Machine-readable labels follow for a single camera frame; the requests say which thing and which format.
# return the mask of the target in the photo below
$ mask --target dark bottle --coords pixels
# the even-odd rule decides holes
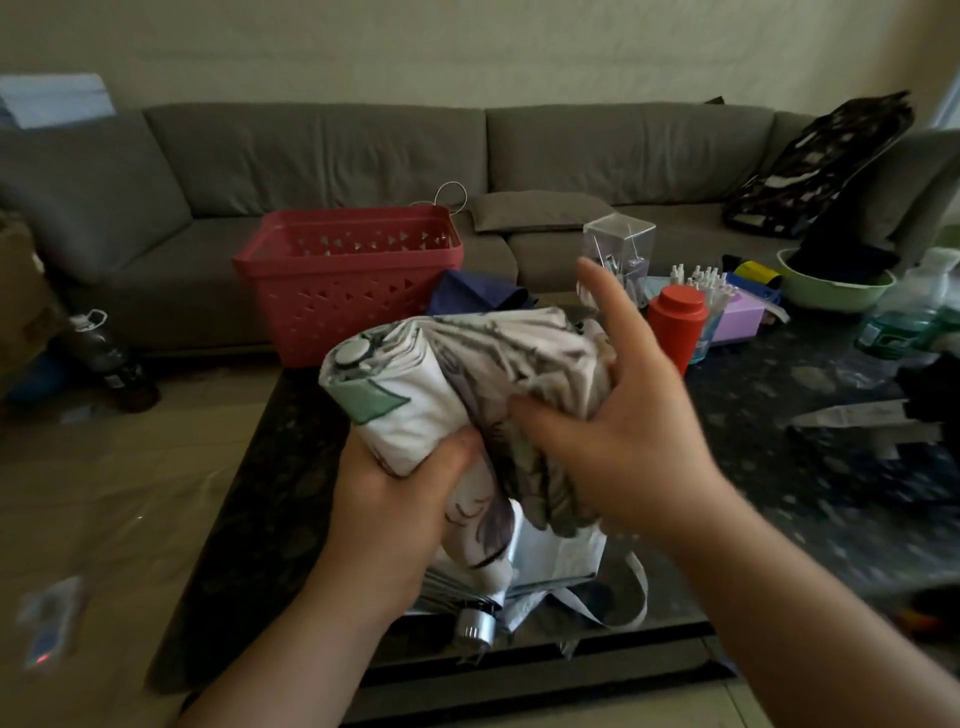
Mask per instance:
[[[126,347],[104,326],[107,314],[94,308],[70,317],[72,331],[63,335],[66,348],[95,375],[101,376],[127,412],[143,412],[160,400],[156,385]]]

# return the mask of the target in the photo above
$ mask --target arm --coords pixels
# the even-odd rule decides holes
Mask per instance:
[[[527,436],[605,520],[663,548],[778,726],[960,726],[960,686],[743,500],[619,284],[582,260],[616,386],[593,421],[516,399]]]
[[[447,496],[481,448],[474,430],[461,430],[397,480],[351,432],[326,545],[302,591],[180,725],[339,725],[380,638],[417,598]]]

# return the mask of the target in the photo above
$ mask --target pink tissue box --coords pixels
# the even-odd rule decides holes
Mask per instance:
[[[737,291],[727,303],[710,343],[721,344],[756,336],[765,310],[763,303],[753,296]]]

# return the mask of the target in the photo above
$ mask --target orange container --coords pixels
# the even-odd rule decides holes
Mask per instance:
[[[681,375],[697,348],[707,314],[707,297],[689,285],[668,285],[647,306],[647,323]]]
[[[233,265],[283,366],[313,367],[350,336],[423,313],[463,259],[449,210],[419,205],[271,212]]]

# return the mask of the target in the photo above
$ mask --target hand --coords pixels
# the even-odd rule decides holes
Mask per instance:
[[[683,379],[626,292],[585,258],[577,275],[606,318],[613,391],[591,422],[523,397],[511,399],[511,416],[564,465],[577,496],[604,522],[678,546],[696,538],[718,497],[736,490],[713,462]]]
[[[444,510],[480,456],[472,427],[442,440],[409,476],[386,474],[355,429],[340,456],[326,545],[304,587],[338,590],[346,609],[386,628],[420,593],[444,534]]]

